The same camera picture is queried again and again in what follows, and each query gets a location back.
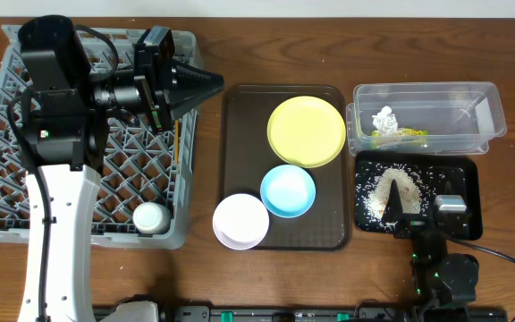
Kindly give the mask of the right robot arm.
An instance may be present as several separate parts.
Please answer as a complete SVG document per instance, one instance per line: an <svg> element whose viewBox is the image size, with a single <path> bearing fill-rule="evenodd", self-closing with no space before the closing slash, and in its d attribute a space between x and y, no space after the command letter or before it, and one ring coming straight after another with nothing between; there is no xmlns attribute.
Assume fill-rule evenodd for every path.
<svg viewBox="0 0 515 322"><path fill-rule="evenodd" d="M460 195L438 195L428 215L404 211L397 182L392 181L382 215L383 223L395 223L393 236L409 239L410 262L418 303L409 309L411 321L469 321L467 304L477 297L479 264L472 255L450 253L455 234L469 223L469 211Z"/></svg>

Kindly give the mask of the light blue bowl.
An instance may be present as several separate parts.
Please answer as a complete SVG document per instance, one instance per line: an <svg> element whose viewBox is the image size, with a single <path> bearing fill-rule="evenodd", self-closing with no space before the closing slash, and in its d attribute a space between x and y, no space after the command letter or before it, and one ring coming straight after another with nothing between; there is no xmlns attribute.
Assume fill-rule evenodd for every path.
<svg viewBox="0 0 515 322"><path fill-rule="evenodd" d="M279 165L263 178L260 197L266 209L281 218L304 215L313 205L317 187L312 176L295 165Z"/></svg>

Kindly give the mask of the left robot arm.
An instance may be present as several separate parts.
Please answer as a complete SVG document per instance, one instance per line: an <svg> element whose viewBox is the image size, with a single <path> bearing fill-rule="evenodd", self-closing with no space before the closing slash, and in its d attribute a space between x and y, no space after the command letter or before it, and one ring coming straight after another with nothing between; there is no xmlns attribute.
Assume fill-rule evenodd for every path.
<svg viewBox="0 0 515 322"><path fill-rule="evenodd" d="M145 115L153 133L224 89L224 78L178 61L172 32L146 30L131 67L92 72L81 26L62 15L26 22L21 60L33 87L7 108L30 205L23 321L91 321L91 222L109 120Z"/></svg>

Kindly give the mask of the wooden chopstick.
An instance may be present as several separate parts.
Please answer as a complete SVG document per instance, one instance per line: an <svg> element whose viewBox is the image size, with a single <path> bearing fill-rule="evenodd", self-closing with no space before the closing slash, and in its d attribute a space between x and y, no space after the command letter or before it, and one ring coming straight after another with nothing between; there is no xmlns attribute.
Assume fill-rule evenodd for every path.
<svg viewBox="0 0 515 322"><path fill-rule="evenodd" d="M174 138L173 138L173 163L179 164L179 146L180 146L180 120L174 121Z"/></svg>

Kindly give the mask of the white cup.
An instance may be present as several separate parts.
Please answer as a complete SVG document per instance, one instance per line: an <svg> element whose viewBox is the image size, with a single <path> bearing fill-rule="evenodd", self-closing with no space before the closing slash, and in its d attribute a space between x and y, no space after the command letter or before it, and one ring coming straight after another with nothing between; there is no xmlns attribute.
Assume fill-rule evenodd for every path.
<svg viewBox="0 0 515 322"><path fill-rule="evenodd" d="M132 221L142 234L166 233L171 224L170 210L155 202L138 205L132 214Z"/></svg>

